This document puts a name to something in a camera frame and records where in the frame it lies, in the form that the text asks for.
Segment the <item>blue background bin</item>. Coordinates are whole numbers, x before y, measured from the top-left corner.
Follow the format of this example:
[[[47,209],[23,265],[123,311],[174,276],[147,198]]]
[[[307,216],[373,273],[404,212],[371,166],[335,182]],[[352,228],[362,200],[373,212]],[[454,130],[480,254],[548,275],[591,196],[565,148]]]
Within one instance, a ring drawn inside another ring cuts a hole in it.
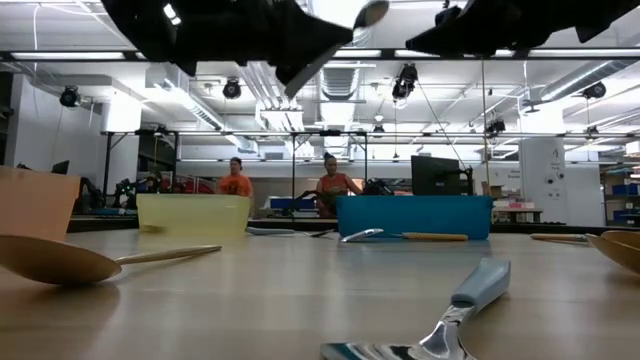
[[[291,199],[291,198],[272,198],[269,200],[271,209],[314,209],[315,201],[313,199]]]

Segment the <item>wooden spoon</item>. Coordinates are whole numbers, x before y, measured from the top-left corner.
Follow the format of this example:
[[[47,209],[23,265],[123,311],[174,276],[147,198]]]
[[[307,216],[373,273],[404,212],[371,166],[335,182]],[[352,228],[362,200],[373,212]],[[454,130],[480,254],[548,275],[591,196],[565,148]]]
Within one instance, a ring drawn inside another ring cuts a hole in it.
[[[640,249],[606,240],[600,236],[586,234],[585,238],[592,247],[618,265],[640,274]]]
[[[601,237],[608,241],[640,249],[640,232],[610,230],[602,233]]]
[[[574,244],[587,244],[588,240],[584,235],[580,234],[545,234],[534,233],[530,235],[532,240],[548,241],[548,242],[563,242]]]
[[[0,267],[35,282],[75,286],[115,277],[123,265],[199,256],[221,249],[220,245],[192,246],[112,259],[65,242],[0,235]]]

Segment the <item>black computer monitor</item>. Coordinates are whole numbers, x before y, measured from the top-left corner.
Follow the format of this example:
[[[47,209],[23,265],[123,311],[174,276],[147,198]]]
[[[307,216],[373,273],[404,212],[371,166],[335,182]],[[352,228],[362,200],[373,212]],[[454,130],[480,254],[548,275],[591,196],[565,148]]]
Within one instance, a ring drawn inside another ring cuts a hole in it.
[[[474,195],[473,170],[454,159],[412,156],[411,180],[414,195]]]

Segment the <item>black table edge rail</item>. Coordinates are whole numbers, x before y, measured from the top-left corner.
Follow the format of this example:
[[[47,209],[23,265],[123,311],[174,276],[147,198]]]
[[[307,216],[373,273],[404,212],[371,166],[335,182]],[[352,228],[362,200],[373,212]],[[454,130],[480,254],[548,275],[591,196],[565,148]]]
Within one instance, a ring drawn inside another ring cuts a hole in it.
[[[296,231],[321,231],[337,229],[336,220],[291,220],[291,219],[258,219],[249,220],[250,227],[257,228],[289,228]],[[137,229],[138,218],[135,216],[73,216],[67,226],[68,233],[109,231]],[[605,231],[632,231],[640,232],[640,228],[634,227],[595,227],[595,226],[569,226],[550,223],[509,223],[499,222],[490,226],[491,233],[515,233],[515,234],[596,234]]]

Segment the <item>yellow-handled metal utensil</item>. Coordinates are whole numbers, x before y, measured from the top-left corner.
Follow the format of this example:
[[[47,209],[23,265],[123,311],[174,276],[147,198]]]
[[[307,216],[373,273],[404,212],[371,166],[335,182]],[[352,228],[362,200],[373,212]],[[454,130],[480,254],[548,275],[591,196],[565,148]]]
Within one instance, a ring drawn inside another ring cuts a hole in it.
[[[391,233],[380,228],[372,228],[345,236],[340,241],[342,243],[365,243],[400,239],[412,242],[465,242],[468,240],[468,236],[464,234],[420,232]]]

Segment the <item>blue-handled metal spoon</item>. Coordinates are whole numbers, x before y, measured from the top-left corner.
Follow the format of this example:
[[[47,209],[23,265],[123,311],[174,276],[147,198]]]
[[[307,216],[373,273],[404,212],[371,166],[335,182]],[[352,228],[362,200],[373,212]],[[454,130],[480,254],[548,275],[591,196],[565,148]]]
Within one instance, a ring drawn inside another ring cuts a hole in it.
[[[426,337],[415,344],[326,343],[321,360],[477,360],[464,347],[460,329],[502,296],[510,284],[511,262],[483,258],[450,297],[448,308]]]

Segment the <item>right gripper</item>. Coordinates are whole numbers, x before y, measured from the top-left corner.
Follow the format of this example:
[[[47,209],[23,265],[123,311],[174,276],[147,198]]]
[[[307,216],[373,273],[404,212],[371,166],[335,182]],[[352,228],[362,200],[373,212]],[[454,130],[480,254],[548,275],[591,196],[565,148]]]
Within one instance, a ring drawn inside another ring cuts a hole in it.
[[[432,27],[405,42],[408,50],[438,56],[493,56],[525,51],[570,27],[575,0],[473,0],[472,23]]]

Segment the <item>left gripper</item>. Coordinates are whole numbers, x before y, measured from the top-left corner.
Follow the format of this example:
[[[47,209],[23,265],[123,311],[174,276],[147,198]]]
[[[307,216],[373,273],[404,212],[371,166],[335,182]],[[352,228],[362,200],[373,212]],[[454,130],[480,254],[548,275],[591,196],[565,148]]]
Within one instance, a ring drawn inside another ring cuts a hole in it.
[[[320,54],[352,39],[351,29],[309,15],[295,0],[187,0],[189,75],[200,61],[266,61],[275,63],[276,78],[289,84]]]

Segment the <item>yellow plastic bin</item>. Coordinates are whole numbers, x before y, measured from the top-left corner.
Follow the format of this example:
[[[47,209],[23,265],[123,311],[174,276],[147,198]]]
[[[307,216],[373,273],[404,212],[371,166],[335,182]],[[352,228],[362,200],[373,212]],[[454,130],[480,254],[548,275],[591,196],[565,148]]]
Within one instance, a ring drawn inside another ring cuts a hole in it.
[[[213,194],[140,194],[139,226],[159,225],[172,236],[240,236],[245,233],[252,201]]]

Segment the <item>background table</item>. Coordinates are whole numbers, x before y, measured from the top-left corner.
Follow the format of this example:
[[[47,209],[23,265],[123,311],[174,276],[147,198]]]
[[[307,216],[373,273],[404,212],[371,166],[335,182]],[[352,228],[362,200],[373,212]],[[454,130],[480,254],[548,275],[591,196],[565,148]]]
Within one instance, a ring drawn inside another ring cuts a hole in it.
[[[542,209],[539,208],[517,208],[517,207],[494,207],[492,210],[492,220],[498,223],[533,223],[541,222]]]

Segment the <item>blue plastic bin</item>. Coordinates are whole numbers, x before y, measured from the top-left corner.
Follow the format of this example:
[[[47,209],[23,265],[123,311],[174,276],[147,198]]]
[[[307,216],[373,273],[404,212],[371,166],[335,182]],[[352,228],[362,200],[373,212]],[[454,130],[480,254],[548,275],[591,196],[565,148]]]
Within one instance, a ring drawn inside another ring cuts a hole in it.
[[[339,196],[337,224],[342,236],[378,228],[392,234],[463,234],[470,240],[489,237],[493,199],[488,196]]]

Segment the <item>storage shelf with bins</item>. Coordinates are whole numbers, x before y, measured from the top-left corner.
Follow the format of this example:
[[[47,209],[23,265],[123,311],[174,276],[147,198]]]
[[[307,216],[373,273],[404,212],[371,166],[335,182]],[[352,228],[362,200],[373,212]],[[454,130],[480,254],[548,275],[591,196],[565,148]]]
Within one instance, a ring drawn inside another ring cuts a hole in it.
[[[607,226],[640,228],[640,165],[600,166]]]

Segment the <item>silver ceiling duct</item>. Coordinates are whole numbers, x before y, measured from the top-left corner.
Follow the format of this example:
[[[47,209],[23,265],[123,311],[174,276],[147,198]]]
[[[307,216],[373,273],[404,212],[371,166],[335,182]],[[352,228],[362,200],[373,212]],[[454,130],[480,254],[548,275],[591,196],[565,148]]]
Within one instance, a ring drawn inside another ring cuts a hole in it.
[[[371,0],[309,0],[309,9],[316,17],[352,29],[359,12]],[[327,128],[348,131],[354,120],[354,100],[361,84],[361,70],[355,62],[347,68],[324,67],[319,73],[319,111]]]

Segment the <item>orange plastic bin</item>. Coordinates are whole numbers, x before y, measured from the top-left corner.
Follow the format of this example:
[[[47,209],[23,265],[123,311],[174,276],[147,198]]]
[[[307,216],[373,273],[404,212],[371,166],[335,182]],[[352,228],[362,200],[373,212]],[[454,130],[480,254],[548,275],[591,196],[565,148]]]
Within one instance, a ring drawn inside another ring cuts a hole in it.
[[[64,241],[80,178],[0,166],[0,235]]]

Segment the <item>red bin shelf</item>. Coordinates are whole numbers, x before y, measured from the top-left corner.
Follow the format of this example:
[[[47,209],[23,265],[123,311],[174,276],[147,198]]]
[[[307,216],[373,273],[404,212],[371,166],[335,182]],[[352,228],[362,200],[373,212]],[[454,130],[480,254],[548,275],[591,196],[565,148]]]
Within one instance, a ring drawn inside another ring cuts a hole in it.
[[[213,180],[191,175],[176,175],[172,188],[176,193],[182,194],[214,194],[217,186]]]

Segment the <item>person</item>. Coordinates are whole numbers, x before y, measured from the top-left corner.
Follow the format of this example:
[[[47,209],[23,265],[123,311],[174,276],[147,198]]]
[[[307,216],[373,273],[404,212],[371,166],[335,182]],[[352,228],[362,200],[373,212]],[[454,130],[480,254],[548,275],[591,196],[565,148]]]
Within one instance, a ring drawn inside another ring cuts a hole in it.
[[[253,186],[250,179],[242,174],[242,160],[233,157],[229,162],[229,174],[221,177],[217,183],[217,193],[251,198]]]
[[[316,191],[319,192],[316,207],[321,218],[335,218],[337,216],[336,198],[350,193],[361,195],[362,190],[351,177],[338,171],[335,156],[329,153],[324,154],[324,168],[326,174],[316,184]]]

